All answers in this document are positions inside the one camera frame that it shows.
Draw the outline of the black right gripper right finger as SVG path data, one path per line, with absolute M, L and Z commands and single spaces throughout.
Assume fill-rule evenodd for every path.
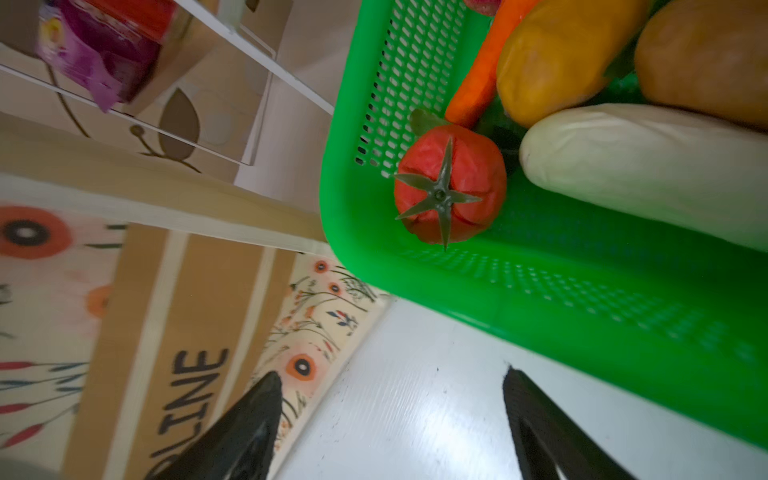
M 509 368 L 502 392 L 524 479 L 634 479 L 523 371 Z

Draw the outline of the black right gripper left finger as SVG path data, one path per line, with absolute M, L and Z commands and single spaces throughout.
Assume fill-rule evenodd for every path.
M 282 381 L 265 374 L 154 479 L 265 479 L 282 418 Z

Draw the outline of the cream floral tote bag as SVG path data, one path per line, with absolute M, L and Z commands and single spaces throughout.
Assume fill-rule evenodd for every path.
M 154 479 L 275 371 L 272 479 L 389 303 L 315 216 L 1 118 L 5 479 Z

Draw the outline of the purple lot 100 candy bag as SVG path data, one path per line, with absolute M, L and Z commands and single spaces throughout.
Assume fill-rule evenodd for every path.
M 149 77 L 161 45 L 86 1 L 45 1 L 36 52 L 82 86 L 107 112 L 129 103 Z

